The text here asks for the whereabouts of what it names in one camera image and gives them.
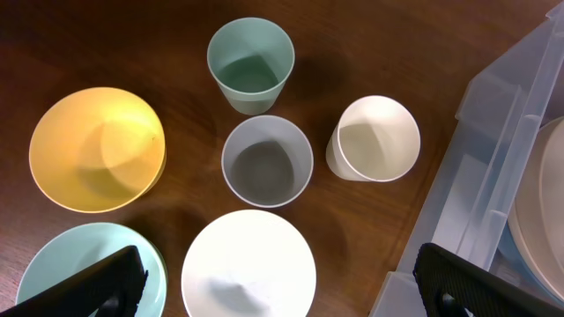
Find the green cup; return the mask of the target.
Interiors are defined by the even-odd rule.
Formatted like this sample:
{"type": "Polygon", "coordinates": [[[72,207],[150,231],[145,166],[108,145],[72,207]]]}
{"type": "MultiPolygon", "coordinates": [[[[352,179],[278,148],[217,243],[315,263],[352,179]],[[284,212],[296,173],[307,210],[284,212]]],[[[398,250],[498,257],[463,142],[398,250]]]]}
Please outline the green cup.
{"type": "Polygon", "coordinates": [[[223,25],[207,48],[208,68],[228,103],[246,115],[267,112],[295,65],[290,36],[264,18],[238,18],[223,25]]]}

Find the grey cup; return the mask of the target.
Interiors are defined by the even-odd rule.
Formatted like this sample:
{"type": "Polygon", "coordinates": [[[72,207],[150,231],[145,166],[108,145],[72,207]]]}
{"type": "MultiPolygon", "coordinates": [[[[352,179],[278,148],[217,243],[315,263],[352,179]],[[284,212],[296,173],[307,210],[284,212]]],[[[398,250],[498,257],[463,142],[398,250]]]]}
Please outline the grey cup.
{"type": "Polygon", "coordinates": [[[308,186],[314,153],[303,131],[276,115],[258,115],[236,126],[221,153],[227,186],[243,202],[278,208],[308,186]]]}

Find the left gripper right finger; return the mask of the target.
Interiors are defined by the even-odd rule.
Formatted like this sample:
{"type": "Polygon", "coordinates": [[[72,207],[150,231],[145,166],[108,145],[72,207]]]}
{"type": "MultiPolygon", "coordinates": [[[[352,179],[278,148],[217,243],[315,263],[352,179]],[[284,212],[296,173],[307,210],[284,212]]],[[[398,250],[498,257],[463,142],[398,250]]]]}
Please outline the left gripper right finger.
{"type": "Polygon", "coordinates": [[[563,317],[563,310],[431,242],[413,269],[428,316],[563,317]]]}

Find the cream cup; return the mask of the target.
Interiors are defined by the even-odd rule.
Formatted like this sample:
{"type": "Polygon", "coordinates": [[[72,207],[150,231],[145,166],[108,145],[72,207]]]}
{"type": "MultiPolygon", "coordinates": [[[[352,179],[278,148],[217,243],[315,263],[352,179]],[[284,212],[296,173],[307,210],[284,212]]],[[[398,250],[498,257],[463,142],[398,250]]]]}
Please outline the cream cup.
{"type": "Polygon", "coordinates": [[[342,113],[326,148],[330,170],[348,181],[395,181],[415,165],[421,136],[412,114],[382,95],[355,100],[342,113]]]}

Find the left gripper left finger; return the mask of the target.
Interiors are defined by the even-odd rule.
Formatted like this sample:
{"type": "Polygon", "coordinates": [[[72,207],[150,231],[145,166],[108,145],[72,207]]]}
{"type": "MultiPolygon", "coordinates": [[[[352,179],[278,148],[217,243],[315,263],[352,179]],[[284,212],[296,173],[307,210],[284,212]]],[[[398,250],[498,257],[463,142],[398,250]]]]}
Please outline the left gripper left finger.
{"type": "Polygon", "coordinates": [[[134,317],[147,277],[137,247],[126,246],[1,312],[1,317],[134,317]]]}

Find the beige bowl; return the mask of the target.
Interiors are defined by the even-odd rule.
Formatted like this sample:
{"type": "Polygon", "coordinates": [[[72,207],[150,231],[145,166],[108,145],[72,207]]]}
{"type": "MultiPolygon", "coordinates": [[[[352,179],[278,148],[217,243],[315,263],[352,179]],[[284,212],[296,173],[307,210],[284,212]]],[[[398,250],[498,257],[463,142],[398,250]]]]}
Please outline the beige bowl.
{"type": "Polygon", "coordinates": [[[563,119],[535,139],[510,212],[510,233],[526,268],[563,304],[563,119]]]}

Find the clear plastic storage container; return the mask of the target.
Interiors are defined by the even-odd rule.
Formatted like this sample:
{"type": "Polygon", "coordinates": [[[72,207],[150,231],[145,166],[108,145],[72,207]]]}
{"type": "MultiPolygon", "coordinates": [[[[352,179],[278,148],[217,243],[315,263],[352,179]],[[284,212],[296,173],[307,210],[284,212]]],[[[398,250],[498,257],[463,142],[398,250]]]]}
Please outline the clear plastic storage container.
{"type": "Polygon", "coordinates": [[[412,271],[433,242],[491,273],[539,129],[563,115],[563,6],[468,84],[458,124],[370,317],[423,316],[412,271]]]}

